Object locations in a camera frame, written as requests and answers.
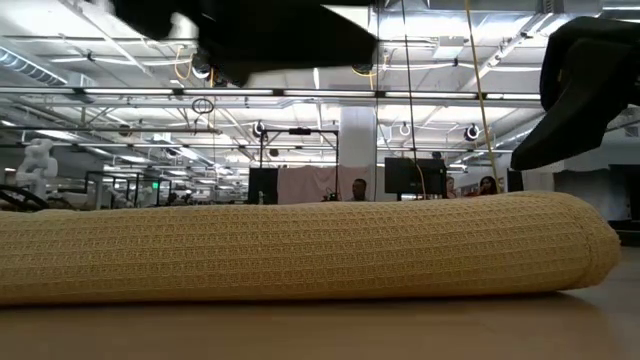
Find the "white curtain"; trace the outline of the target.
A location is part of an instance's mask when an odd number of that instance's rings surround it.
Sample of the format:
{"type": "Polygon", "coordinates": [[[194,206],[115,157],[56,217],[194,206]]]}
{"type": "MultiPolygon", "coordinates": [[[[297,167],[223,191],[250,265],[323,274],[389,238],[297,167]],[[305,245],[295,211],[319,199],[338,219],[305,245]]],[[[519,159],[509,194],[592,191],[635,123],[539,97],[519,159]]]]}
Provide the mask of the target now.
{"type": "Polygon", "coordinates": [[[554,190],[584,200],[608,221],[631,219],[629,192],[622,174],[608,169],[565,170],[554,174],[554,190]]]}

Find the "pink curtain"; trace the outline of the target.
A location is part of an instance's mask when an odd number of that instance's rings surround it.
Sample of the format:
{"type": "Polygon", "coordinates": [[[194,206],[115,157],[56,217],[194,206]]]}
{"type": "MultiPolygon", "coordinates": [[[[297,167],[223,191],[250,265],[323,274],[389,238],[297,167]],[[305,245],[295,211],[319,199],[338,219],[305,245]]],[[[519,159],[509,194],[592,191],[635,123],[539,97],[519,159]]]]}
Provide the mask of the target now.
{"type": "Polygon", "coordinates": [[[352,201],[353,183],[362,179],[367,183],[365,198],[382,201],[384,192],[384,168],[373,166],[316,167],[302,166],[278,170],[277,193],[279,205],[318,203],[330,193],[336,193],[339,201],[352,201]]]}

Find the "black computer monitor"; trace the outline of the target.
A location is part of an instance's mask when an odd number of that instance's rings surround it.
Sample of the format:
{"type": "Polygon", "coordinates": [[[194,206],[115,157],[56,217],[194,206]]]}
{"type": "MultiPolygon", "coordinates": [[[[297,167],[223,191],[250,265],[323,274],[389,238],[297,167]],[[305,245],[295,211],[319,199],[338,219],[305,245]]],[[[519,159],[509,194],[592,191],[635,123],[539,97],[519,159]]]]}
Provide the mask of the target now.
{"type": "Polygon", "coordinates": [[[405,194],[447,197],[447,168],[441,159],[386,158],[384,190],[405,194]]]}

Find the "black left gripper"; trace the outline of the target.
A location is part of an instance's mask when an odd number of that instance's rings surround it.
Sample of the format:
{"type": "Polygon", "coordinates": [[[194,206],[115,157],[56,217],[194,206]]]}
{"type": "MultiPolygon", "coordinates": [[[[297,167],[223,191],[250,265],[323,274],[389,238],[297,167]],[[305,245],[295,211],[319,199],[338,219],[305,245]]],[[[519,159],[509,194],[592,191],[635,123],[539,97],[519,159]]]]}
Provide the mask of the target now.
{"type": "Polygon", "coordinates": [[[377,38],[329,9],[370,8],[376,0],[110,0],[112,13],[153,40],[180,14],[197,28],[194,65],[245,85],[254,73],[364,65],[377,38]]]}

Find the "white robot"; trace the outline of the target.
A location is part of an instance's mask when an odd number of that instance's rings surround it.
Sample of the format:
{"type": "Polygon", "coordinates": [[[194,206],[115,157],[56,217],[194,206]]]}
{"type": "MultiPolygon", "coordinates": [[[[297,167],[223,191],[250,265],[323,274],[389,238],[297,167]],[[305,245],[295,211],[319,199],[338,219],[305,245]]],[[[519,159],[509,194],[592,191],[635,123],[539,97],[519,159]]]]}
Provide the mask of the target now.
{"type": "Polygon", "coordinates": [[[29,191],[46,199],[46,186],[58,174],[58,162],[51,155],[54,147],[50,139],[36,138],[24,149],[24,159],[17,169],[16,182],[27,186],[29,191]]]}

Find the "black upright panel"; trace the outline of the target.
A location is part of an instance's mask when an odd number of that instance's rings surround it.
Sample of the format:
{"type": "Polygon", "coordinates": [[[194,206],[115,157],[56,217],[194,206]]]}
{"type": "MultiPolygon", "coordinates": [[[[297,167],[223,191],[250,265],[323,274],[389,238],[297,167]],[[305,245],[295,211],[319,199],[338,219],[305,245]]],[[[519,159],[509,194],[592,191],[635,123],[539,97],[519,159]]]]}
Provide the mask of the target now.
{"type": "Polygon", "coordinates": [[[248,203],[275,205],[278,203],[278,173],[275,168],[250,168],[248,203]]]}

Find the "orange waffle weave towel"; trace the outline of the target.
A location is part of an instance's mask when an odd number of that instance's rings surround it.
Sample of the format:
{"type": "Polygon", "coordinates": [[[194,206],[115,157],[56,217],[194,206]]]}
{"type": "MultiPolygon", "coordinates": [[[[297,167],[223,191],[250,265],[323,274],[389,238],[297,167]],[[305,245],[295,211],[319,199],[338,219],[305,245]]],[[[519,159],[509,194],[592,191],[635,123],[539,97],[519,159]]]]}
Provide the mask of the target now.
{"type": "Polygon", "coordinates": [[[621,254],[558,192],[0,212],[0,306],[451,297],[600,284],[621,254]]]}

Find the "black metal stand frame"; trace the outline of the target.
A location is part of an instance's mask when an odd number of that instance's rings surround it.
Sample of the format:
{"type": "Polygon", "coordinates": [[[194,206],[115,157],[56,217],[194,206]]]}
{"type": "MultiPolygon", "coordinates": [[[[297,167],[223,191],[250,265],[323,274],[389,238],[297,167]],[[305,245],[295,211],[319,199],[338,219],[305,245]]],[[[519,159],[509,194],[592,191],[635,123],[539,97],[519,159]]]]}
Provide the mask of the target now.
{"type": "MultiPolygon", "coordinates": [[[[329,192],[327,199],[329,201],[338,201],[340,198],[340,190],[339,190],[339,135],[340,132],[338,130],[323,130],[323,129],[310,129],[306,127],[295,127],[288,128],[285,132],[289,135],[296,136],[310,136],[313,134],[318,134],[321,138],[324,138],[326,134],[332,134],[335,136],[335,143],[331,143],[331,146],[335,152],[335,184],[334,189],[329,192]]],[[[266,148],[265,137],[269,136],[271,140],[275,140],[283,130],[278,129],[268,129],[264,126],[264,131],[262,137],[259,138],[259,168],[263,168],[264,164],[264,150],[266,148]]]]}

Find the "black curved tube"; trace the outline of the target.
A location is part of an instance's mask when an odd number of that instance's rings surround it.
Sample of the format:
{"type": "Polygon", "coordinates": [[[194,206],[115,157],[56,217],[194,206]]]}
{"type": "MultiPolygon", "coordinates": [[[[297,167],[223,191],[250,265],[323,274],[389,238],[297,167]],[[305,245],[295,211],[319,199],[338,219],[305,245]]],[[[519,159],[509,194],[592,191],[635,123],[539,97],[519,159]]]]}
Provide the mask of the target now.
{"type": "Polygon", "coordinates": [[[20,211],[41,211],[49,208],[46,200],[17,186],[0,184],[0,199],[20,211]]]}

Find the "black aluminium table frame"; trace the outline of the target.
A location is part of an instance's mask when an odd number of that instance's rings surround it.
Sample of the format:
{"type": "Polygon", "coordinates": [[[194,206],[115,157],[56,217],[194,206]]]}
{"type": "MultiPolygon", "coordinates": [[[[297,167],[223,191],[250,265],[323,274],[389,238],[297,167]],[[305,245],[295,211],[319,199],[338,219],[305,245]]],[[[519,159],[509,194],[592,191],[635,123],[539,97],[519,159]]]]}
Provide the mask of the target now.
{"type": "Polygon", "coordinates": [[[622,246],[640,247],[640,221],[610,221],[609,225],[618,234],[622,246]]]}

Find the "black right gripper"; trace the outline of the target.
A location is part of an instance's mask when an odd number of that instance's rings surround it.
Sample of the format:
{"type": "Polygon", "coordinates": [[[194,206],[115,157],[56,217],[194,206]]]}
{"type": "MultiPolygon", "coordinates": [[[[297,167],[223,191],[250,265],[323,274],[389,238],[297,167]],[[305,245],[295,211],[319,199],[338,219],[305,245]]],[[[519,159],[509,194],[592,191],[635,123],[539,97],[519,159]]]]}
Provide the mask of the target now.
{"type": "Polygon", "coordinates": [[[565,75],[570,63],[598,57],[616,47],[634,47],[640,23],[581,16],[553,32],[547,41],[539,80],[547,111],[514,150],[510,167],[532,170],[598,148],[611,121],[638,103],[638,73],[624,69],[591,75],[565,75]]]}

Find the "black frame enclosure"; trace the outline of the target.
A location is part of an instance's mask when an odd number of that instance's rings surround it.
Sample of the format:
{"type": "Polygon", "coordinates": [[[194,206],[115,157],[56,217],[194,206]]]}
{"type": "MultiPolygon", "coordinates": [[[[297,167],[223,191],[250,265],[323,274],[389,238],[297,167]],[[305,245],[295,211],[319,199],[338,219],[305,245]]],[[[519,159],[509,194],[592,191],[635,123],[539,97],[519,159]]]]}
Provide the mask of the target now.
{"type": "Polygon", "coordinates": [[[158,207],[171,194],[173,181],[144,172],[87,171],[82,194],[96,209],[158,207]]]}

